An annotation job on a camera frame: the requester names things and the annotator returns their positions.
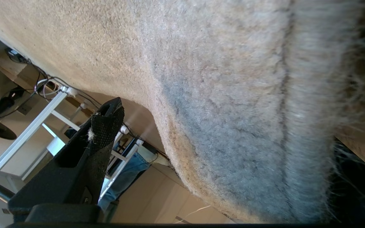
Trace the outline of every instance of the jeans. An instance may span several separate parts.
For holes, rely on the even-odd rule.
[[[131,157],[129,162],[120,172],[119,176],[115,179],[108,191],[101,198],[98,205],[105,212],[112,201],[115,201],[123,191],[125,191],[129,185],[135,180],[137,175],[147,170],[150,167],[150,163],[146,162],[137,152]]]

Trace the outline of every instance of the black fan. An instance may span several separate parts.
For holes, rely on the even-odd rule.
[[[18,99],[19,97],[22,97],[24,92],[25,90],[22,87],[18,86],[12,89],[7,97],[1,98],[0,115],[1,113],[3,113],[3,111],[12,107],[15,104],[15,100]],[[5,125],[0,123],[0,137],[4,139],[14,140],[16,139],[16,134],[12,130],[7,128]]]

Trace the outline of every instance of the power outlet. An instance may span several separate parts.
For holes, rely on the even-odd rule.
[[[32,107],[30,105],[23,104],[18,108],[18,112],[22,113],[23,115],[26,115],[30,112]]]

